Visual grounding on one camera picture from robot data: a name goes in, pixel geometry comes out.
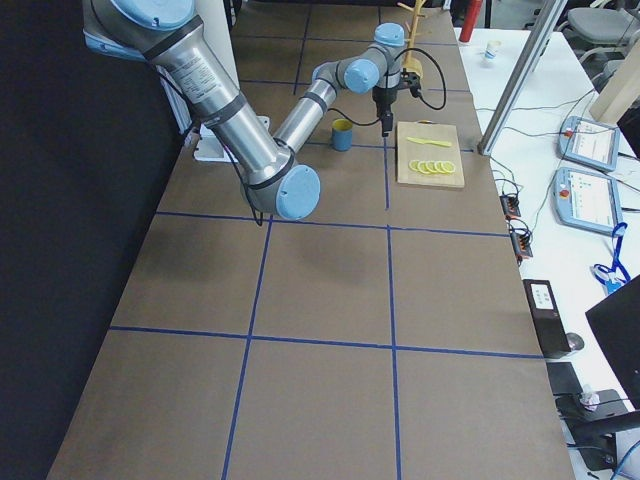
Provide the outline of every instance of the cutting board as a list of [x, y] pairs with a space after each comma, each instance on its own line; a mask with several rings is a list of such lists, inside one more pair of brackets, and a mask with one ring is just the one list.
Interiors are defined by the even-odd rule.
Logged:
[[[464, 187], [460, 145], [455, 125], [398, 122], [396, 134], [398, 183], [444, 188]], [[451, 146], [422, 145], [408, 141], [407, 137], [444, 140], [451, 142]], [[424, 175], [409, 169], [409, 162], [412, 160], [433, 160], [436, 162], [448, 160], [455, 165], [456, 171], [451, 175], [437, 173]]]

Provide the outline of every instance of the black curtain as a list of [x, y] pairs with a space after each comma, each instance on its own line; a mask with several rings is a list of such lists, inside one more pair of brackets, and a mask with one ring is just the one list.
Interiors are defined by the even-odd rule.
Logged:
[[180, 148], [156, 75], [79, 1], [0, 15], [0, 478], [45, 478]]

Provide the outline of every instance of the metal pole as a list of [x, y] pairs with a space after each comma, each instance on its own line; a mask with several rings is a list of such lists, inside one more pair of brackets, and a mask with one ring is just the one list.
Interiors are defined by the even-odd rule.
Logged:
[[511, 78], [509, 78], [504, 93], [498, 102], [498, 107], [493, 117], [491, 117], [487, 131], [478, 144], [478, 151], [482, 155], [491, 155], [498, 135], [500, 135], [500, 131], [507, 123], [511, 109], [520, 96], [524, 82], [535, 68], [539, 56], [547, 46], [551, 32], [553, 32], [566, 4], [567, 0], [547, 0], [544, 7], [542, 7], [533, 31], [529, 35], [520, 58], [513, 68]]

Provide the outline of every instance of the grey chair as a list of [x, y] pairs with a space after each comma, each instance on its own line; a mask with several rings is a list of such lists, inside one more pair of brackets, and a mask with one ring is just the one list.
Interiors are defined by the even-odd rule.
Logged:
[[629, 41], [640, 30], [639, 5], [624, 8], [624, 0], [618, 0], [616, 10], [604, 8], [574, 8], [569, 10], [567, 21], [558, 31], [571, 29], [580, 38], [593, 45], [581, 57], [584, 63], [596, 53], [624, 54]]

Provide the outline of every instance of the blue joint cap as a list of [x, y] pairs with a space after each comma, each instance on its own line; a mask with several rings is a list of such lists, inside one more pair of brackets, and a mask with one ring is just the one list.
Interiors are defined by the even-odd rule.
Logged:
[[355, 93], [366, 93], [376, 86], [380, 80], [378, 67], [371, 60], [359, 58], [347, 67], [344, 72], [344, 83]]
[[296, 165], [278, 187], [276, 211], [286, 220], [300, 220], [309, 215], [320, 200], [320, 178], [311, 167]]
[[195, 13], [195, 0], [111, 0], [125, 17], [150, 30], [175, 30]]
[[397, 23], [383, 23], [378, 25], [373, 40], [388, 47], [404, 46], [404, 28]]

